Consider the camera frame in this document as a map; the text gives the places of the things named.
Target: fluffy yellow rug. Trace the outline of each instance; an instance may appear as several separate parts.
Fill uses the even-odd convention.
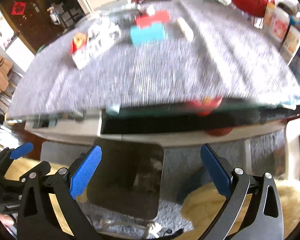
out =
[[[5,178],[19,180],[19,177],[22,174],[32,169],[38,163],[38,161],[19,158],[12,163],[5,175]],[[50,165],[51,172],[49,174],[55,174],[58,169],[64,167],[62,165],[53,163]],[[284,237],[287,237],[287,235],[300,221],[300,182],[296,180],[284,180],[276,181],[276,185],[283,211]],[[73,235],[60,210],[55,195],[50,194],[50,199],[62,230]],[[239,229],[243,217],[247,211],[250,199],[251,195],[248,195],[243,203],[238,218],[230,231],[230,234]],[[77,200],[80,202],[86,201],[86,194],[83,193],[77,198]],[[176,240],[197,240],[210,225],[224,201],[225,198],[217,192],[212,183],[204,185],[190,193],[184,201],[181,214],[186,220],[192,221],[194,230],[182,234],[176,238]]]

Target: floor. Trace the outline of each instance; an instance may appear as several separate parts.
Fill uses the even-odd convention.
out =
[[[33,160],[40,160],[42,143],[46,140],[29,133],[24,129],[25,123],[17,123],[15,125],[4,124],[0,128],[0,147],[17,148],[18,146],[31,142],[34,145],[32,152],[25,157]]]

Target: gray carpet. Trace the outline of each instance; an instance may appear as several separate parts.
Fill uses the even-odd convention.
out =
[[[145,106],[217,96],[271,105],[299,96],[300,87],[276,47],[241,12],[215,1],[153,2],[167,10],[167,38],[132,46],[122,41],[78,70],[69,56],[86,22],[38,53],[19,82],[8,118],[109,106]],[[175,24],[183,17],[194,32],[189,43]]]
[[[250,144],[253,174],[262,175],[266,171],[275,174],[276,160],[273,151],[284,146],[283,130],[251,138]],[[244,140],[215,143],[211,144],[211,146],[220,157],[227,158],[232,166],[244,166],[242,158],[244,153]],[[89,148],[90,147],[85,146],[44,142],[42,144],[41,160],[70,165],[80,153],[86,152]],[[157,217],[153,220],[162,225],[160,235],[168,228],[172,229],[173,232],[180,228],[184,228],[186,231],[192,228],[192,224],[181,217],[179,212],[181,206],[176,204],[175,200],[182,182],[202,167],[199,151],[200,146],[165,149],[159,212]],[[102,217],[110,219],[112,222],[124,221],[140,225],[147,224],[147,221],[112,212],[88,202],[80,203],[79,205],[96,229],[100,228],[99,222]],[[122,226],[111,227],[108,231],[127,236],[142,236],[143,234],[143,231],[140,229]]]

